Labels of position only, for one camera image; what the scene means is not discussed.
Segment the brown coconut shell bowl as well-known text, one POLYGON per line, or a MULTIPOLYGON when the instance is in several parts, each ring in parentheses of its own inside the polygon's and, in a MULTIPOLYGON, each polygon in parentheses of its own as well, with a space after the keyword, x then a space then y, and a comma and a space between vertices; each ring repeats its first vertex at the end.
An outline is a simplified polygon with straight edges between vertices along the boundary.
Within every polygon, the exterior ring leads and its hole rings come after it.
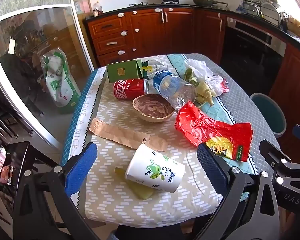
POLYGON ((159 94, 138 96, 132 105, 139 118, 151 123, 164 122, 175 112, 170 103, 159 94))

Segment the clear plastic water bottle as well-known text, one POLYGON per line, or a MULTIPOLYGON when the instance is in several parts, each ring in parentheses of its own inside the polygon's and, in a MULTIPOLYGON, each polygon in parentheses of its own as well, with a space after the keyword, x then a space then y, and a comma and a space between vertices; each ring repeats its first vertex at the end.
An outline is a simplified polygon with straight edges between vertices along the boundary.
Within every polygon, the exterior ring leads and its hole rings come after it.
POLYGON ((194 85, 167 70, 155 74, 153 87, 177 111, 189 101, 194 103, 197 95, 194 85))

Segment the white tissue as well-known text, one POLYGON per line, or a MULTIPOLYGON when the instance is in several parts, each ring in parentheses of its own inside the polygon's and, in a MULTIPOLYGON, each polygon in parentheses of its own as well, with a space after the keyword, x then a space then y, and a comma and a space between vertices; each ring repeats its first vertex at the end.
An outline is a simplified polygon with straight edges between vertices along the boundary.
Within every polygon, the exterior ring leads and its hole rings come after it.
POLYGON ((215 75, 213 71, 207 67, 205 61, 187 59, 184 61, 184 64, 186 67, 184 80, 186 82, 197 87, 201 81, 204 81, 215 93, 215 97, 224 93, 221 86, 224 79, 220 75, 215 75))

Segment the teal trash bin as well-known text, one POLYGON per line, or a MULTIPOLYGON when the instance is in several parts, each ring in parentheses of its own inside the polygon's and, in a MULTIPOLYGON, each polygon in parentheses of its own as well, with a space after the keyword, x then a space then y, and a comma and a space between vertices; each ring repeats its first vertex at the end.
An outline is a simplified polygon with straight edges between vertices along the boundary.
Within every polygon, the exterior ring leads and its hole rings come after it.
POLYGON ((287 128, 287 122, 279 105, 269 96, 262 93, 254 93, 250 96, 250 99, 265 118, 275 137, 283 136, 287 128))

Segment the wooden kitchen cabinets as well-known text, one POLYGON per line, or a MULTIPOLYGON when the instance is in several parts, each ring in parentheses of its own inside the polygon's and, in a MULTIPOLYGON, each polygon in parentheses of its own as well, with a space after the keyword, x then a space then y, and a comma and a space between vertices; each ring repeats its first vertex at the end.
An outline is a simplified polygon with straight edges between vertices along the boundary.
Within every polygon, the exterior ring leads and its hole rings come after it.
POLYGON ((220 66, 228 17, 260 28, 287 45, 268 96, 286 117, 287 128, 279 145, 300 163, 300 140, 292 133, 300 125, 300 43, 286 32, 253 16, 185 4, 127 7, 91 17, 84 25, 99 66, 173 53, 202 54, 220 66))

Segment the red plastic bag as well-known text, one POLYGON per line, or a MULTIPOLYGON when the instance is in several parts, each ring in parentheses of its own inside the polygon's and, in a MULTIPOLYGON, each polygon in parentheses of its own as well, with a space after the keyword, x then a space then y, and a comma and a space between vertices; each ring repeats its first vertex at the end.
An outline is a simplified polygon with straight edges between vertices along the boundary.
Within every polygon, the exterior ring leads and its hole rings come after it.
POLYGON ((253 138, 248 122, 231 125, 214 120, 189 101, 178 111, 174 126, 194 146, 205 143, 216 155, 235 161, 248 160, 253 138))

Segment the brown paper sleeve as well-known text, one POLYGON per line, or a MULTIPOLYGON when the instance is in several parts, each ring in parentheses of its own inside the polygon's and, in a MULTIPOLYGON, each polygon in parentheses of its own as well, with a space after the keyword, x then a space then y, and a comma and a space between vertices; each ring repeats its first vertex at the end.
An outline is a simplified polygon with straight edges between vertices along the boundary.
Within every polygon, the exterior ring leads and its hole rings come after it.
POLYGON ((156 135, 109 125, 97 118, 93 118, 89 126, 89 131, 101 138, 114 141, 135 150, 141 144, 145 144, 149 148, 159 152, 165 152, 168 148, 168 142, 156 135))

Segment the patterned tablecloth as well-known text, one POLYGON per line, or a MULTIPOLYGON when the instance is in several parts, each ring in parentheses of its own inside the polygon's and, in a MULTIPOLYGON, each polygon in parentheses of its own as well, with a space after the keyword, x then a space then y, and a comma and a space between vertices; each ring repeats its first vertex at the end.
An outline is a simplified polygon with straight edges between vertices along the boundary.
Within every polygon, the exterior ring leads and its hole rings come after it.
MULTIPOLYGON (((170 72, 182 76, 185 60, 203 61, 217 75, 226 79, 229 92, 214 100, 214 105, 204 105, 202 111, 215 120, 228 124, 248 122, 253 129, 248 160, 228 160, 229 166, 237 166, 245 173, 273 173, 260 154, 259 145, 267 140, 277 146, 278 142, 266 120, 246 92, 208 57, 193 54, 159 55, 157 60, 165 63, 170 72)), ((93 142, 97 146, 97 158, 80 191, 72 195, 87 223, 96 228, 105 223, 154 228, 181 223, 215 211, 221 196, 215 193, 209 179, 196 157, 196 148, 174 127, 175 119, 150 123, 139 118, 132 103, 118 100, 113 94, 106 68, 99 68, 89 76, 83 89, 64 143, 61 163, 64 164, 93 142), (126 168, 134 150, 116 142, 93 135, 89 126, 94 118, 121 128, 132 129, 164 139, 166 155, 186 167, 186 173, 175 193, 159 191, 147 200, 139 200, 115 173, 115 168, 126 168)))

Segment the white paper cup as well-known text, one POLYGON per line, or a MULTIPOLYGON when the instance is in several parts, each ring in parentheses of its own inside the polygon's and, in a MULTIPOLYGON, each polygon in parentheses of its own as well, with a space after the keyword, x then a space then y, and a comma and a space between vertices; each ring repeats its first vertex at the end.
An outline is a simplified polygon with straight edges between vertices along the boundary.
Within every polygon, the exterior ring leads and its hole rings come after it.
POLYGON ((185 174, 185 165, 141 144, 125 172, 125 178, 156 190, 174 193, 185 174))

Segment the yellow fruit peel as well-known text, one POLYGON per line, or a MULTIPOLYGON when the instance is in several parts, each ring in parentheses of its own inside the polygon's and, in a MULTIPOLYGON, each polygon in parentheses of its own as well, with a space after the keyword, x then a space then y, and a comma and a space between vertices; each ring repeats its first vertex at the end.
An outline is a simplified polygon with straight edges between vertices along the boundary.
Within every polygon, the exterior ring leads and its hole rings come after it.
POLYGON ((152 189, 145 185, 141 185, 134 181, 126 179, 125 178, 126 171, 124 169, 116 167, 114 172, 122 181, 124 181, 127 184, 127 186, 136 195, 137 198, 141 200, 147 200, 154 194, 155 189, 152 189))

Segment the white green shopping bag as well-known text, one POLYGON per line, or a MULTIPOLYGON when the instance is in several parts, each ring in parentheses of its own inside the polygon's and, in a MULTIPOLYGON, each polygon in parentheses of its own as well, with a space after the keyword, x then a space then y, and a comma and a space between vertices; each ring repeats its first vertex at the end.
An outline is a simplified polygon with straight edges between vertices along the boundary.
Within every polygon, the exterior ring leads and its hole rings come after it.
POLYGON ((81 91, 70 73, 66 54, 60 48, 52 49, 40 57, 40 63, 55 106, 62 114, 73 113, 81 91))

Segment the pale green vegetable peels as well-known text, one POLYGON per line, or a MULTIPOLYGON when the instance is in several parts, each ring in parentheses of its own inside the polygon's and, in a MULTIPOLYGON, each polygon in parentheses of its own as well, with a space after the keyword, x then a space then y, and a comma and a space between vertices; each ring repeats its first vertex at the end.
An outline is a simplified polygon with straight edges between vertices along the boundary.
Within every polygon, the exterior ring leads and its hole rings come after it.
POLYGON ((191 68, 185 70, 184 80, 196 88, 196 102, 199 105, 202 106, 205 103, 208 103, 210 106, 214 105, 213 97, 217 96, 216 93, 204 80, 199 80, 191 68))

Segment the red snack wrapper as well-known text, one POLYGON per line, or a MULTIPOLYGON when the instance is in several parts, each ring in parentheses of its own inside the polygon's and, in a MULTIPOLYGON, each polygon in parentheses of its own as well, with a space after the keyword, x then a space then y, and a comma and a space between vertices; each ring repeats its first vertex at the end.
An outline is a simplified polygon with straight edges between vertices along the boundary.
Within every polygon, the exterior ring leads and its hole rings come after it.
POLYGON ((223 79, 222 82, 220 83, 220 89, 222 93, 227 93, 230 91, 229 84, 226 79, 223 79))

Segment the red cola can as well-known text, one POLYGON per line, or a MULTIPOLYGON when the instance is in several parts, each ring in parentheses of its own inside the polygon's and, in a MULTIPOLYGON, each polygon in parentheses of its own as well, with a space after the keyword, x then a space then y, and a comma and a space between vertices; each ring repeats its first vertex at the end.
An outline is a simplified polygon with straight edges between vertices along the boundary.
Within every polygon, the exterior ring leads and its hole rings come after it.
POLYGON ((119 100, 133 100, 148 94, 149 84, 146 79, 119 80, 113 85, 115 98, 119 100))

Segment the built-in black oven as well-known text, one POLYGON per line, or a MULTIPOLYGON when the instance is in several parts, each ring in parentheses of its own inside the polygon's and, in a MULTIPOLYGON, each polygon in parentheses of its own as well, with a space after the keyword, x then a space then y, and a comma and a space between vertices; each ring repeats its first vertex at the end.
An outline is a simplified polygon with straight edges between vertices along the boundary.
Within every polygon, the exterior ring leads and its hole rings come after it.
POLYGON ((268 95, 287 45, 270 33, 228 17, 220 66, 248 94, 268 95))

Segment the green cardboard box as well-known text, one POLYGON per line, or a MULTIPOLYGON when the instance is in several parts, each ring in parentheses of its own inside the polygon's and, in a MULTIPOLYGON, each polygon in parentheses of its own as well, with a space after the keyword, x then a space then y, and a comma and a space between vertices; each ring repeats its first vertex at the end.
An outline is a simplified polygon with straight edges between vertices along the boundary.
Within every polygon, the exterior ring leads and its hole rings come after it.
POLYGON ((109 83, 119 80, 142 79, 141 60, 128 60, 107 65, 109 83))

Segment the glass sliding door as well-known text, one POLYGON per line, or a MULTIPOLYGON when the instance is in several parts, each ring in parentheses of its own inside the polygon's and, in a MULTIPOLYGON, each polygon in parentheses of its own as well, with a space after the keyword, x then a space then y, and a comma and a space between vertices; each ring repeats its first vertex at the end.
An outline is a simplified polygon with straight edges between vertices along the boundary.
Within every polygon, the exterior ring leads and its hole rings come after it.
POLYGON ((81 93, 94 65, 83 18, 89 0, 0 0, 0 90, 29 135, 61 149, 74 113, 62 114, 45 84, 40 57, 60 48, 81 93))

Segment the dark frying pan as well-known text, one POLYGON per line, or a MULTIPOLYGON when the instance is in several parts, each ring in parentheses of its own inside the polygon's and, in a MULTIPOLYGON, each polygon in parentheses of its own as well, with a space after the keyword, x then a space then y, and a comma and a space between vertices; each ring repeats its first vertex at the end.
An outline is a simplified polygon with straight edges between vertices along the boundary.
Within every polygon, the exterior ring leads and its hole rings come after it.
POLYGON ((215 0, 193 0, 194 4, 201 7, 212 7, 214 4, 225 4, 228 5, 228 3, 215 1, 215 0))

